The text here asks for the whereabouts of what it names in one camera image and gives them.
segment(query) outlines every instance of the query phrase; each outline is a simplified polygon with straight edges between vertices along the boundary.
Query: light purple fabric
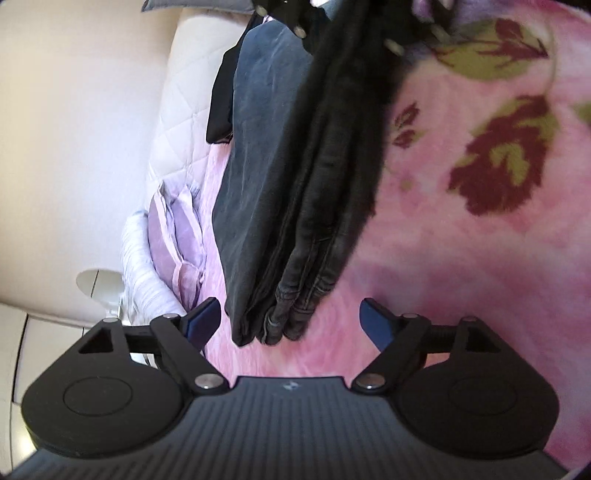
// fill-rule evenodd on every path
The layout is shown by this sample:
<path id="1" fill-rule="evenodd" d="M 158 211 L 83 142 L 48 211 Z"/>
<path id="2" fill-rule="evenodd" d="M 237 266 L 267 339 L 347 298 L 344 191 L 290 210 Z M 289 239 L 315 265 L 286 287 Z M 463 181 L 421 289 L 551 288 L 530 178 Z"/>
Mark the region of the light purple fabric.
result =
<path id="1" fill-rule="evenodd" d="M 187 311 L 197 306 L 206 259 L 196 212 L 197 194 L 185 184 L 165 180 L 148 211 L 154 268 Z"/>

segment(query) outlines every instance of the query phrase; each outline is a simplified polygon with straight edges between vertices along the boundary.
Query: denim fabric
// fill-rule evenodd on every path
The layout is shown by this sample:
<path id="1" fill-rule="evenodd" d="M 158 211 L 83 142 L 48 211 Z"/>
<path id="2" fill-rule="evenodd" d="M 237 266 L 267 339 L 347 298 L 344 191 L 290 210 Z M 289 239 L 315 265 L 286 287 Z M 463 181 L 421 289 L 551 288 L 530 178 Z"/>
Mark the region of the denim fabric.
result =
<path id="1" fill-rule="evenodd" d="M 313 62 L 279 22 L 246 36 L 213 211 L 238 345 L 302 336 L 373 208 L 394 63 L 378 18 L 371 0 L 344 0 Z"/>
<path id="2" fill-rule="evenodd" d="M 212 87 L 212 101 L 207 119 L 207 143 L 230 143 L 232 139 L 232 107 L 234 103 L 234 74 L 240 58 L 244 38 L 253 28 L 262 24 L 263 17 L 254 13 L 235 46 L 224 55 Z"/>

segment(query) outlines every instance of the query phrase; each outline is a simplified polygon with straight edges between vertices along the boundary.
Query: pink blanket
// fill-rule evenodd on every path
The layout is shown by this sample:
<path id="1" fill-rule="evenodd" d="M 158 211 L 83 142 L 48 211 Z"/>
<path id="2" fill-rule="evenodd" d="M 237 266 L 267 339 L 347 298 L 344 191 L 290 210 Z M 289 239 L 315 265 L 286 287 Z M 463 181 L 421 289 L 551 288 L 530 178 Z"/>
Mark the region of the pink blanket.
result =
<path id="1" fill-rule="evenodd" d="M 515 0 L 466 34 L 407 77 L 375 215 L 306 337 L 239 349 L 224 316 L 207 356 L 232 381 L 349 382 L 377 355 L 359 327 L 364 297 L 434 323 L 476 315 L 558 392 L 547 450 L 574 468 L 591 459 L 591 20 Z M 222 304 L 211 214 L 228 154 L 212 149 L 200 205 L 200 299 Z"/>

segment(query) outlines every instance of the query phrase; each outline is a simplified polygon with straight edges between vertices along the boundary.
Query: quilted mattress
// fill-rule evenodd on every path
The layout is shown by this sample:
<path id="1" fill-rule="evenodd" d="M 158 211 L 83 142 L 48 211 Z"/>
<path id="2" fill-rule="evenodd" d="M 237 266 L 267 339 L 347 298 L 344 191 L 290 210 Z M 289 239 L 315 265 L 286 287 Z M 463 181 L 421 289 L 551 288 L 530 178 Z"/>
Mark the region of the quilted mattress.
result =
<path id="1" fill-rule="evenodd" d="M 168 59 L 160 114 L 148 163 L 145 206 L 166 175 L 185 171 L 203 181 L 212 86 L 226 50 L 242 35 L 248 15 L 185 8 Z"/>

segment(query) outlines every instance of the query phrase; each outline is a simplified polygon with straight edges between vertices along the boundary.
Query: black clamp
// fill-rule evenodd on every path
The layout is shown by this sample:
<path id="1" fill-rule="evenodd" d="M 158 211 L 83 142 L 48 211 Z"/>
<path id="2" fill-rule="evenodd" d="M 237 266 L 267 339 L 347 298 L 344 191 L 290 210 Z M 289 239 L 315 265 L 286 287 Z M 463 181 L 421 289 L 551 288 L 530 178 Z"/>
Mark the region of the black clamp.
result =
<path id="1" fill-rule="evenodd" d="M 499 459 L 544 447 L 558 397 L 483 321 L 434 326 L 373 299 L 359 315 L 382 352 L 353 380 L 353 391 L 385 396 L 412 432 L 454 455 Z M 447 361 L 424 368 L 428 354 L 444 352 Z"/>
<path id="2" fill-rule="evenodd" d="M 182 318 L 165 314 L 149 326 L 99 322 L 25 393 L 22 415 L 35 445 L 69 457 L 126 452 L 172 429 L 192 399 L 228 392 L 228 381 L 200 353 L 220 311 L 208 299 Z M 133 361 L 131 352 L 154 354 L 161 369 Z"/>

